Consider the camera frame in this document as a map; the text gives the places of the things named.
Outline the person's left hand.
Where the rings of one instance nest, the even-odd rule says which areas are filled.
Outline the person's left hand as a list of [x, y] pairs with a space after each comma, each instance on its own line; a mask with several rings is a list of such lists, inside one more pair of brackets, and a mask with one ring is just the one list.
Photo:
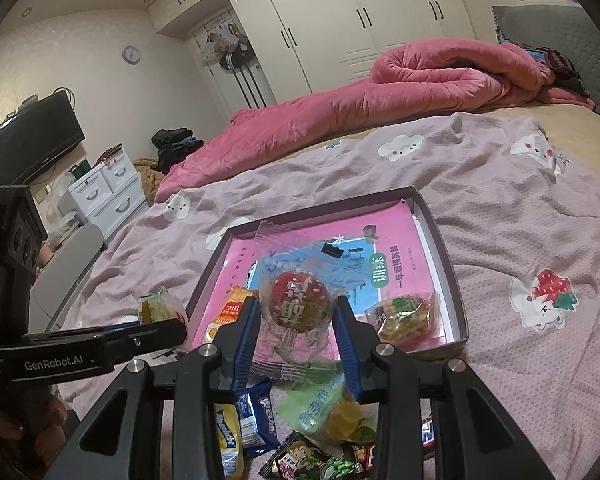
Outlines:
[[[41, 430], [34, 437], [32, 451], [34, 456], [43, 464], [42, 474], [56, 460], [66, 443], [64, 425], [68, 420], [65, 404], [57, 396], [50, 394], [45, 401], [40, 418]], [[23, 437], [20, 422], [15, 422], [0, 411], [0, 440], [17, 442]], [[27, 479], [28, 476], [17, 467], [5, 462], [0, 453], [0, 479]]]

